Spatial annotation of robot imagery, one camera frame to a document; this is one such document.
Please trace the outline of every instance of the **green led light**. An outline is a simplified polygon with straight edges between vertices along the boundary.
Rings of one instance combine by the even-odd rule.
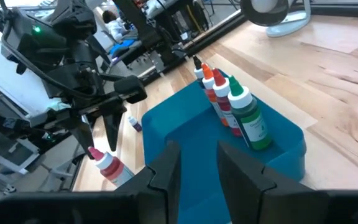
[[[37,26],[34,26],[33,27],[33,30],[36,31],[36,32],[41,32],[41,28],[37,27]]]

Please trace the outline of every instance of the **green cap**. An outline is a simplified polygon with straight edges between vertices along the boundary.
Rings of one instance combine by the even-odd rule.
[[[234,78],[234,76],[229,77],[230,90],[233,96],[239,96],[244,92],[244,89],[240,83]]]

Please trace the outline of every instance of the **lamp base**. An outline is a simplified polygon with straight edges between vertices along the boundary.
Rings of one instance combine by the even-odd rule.
[[[291,12],[279,25],[268,27],[266,34],[268,37],[281,37],[291,34],[307,25],[309,21],[310,15],[306,11]]]

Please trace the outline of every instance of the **orange bottle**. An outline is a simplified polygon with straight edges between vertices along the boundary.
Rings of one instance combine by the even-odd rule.
[[[213,86],[215,84],[214,75],[211,71],[211,69],[206,65],[205,63],[201,64],[201,67],[203,68],[204,78],[203,78],[203,84],[205,87],[205,94],[208,97],[209,101],[211,102],[213,108],[215,109],[216,113],[218,114],[219,118],[222,121],[222,124],[225,126],[229,126],[227,123],[222,110],[220,109],[218,102],[216,101],[216,95],[213,90]]]

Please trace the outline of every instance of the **blue plastic tray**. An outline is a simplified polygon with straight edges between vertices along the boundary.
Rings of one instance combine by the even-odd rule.
[[[274,143],[256,152],[221,124],[203,90],[192,83],[142,118],[145,162],[149,164],[175,140],[181,146],[181,192],[178,223],[228,223],[229,211],[219,182],[217,140],[224,140],[299,181],[305,174],[302,130],[259,100]]]

